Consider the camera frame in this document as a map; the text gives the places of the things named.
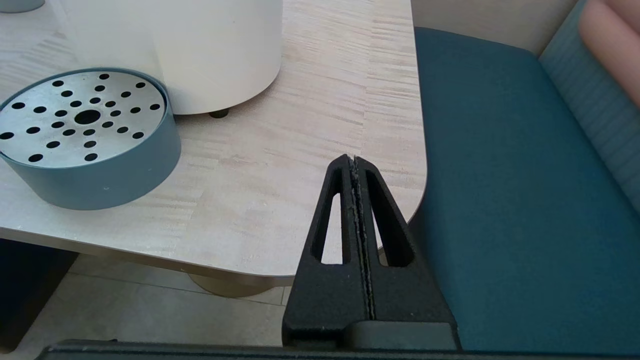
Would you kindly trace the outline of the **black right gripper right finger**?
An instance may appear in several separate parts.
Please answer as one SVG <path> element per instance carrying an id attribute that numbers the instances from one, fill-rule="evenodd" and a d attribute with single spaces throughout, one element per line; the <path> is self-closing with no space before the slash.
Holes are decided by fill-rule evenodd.
<path id="1" fill-rule="evenodd" d="M 374 321 L 454 325 L 428 261 L 377 167 L 356 158 L 359 246 Z"/>

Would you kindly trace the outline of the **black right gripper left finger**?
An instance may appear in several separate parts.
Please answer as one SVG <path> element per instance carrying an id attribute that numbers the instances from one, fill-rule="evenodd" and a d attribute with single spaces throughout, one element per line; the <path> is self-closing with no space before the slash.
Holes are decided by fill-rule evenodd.
<path id="1" fill-rule="evenodd" d="M 352 179 L 354 160 L 330 162 L 282 319 L 286 347 L 338 347 L 345 329 L 370 317 L 359 209 Z M 342 262 L 322 262 L 334 196 L 340 201 Z"/>

